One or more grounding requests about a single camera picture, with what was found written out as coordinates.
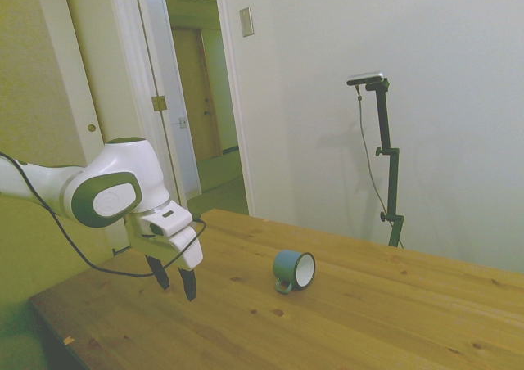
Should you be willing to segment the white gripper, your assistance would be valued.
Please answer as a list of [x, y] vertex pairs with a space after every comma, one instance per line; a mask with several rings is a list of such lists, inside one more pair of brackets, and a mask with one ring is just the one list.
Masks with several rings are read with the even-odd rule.
[[163, 290], [170, 287], [163, 262], [175, 259], [174, 264], [183, 280], [184, 293], [189, 301], [197, 296], [196, 274], [193, 270], [203, 253], [197, 233], [188, 219], [172, 220], [171, 216], [128, 216], [125, 223], [129, 243], [135, 250], [147, 255], [147, 263]]

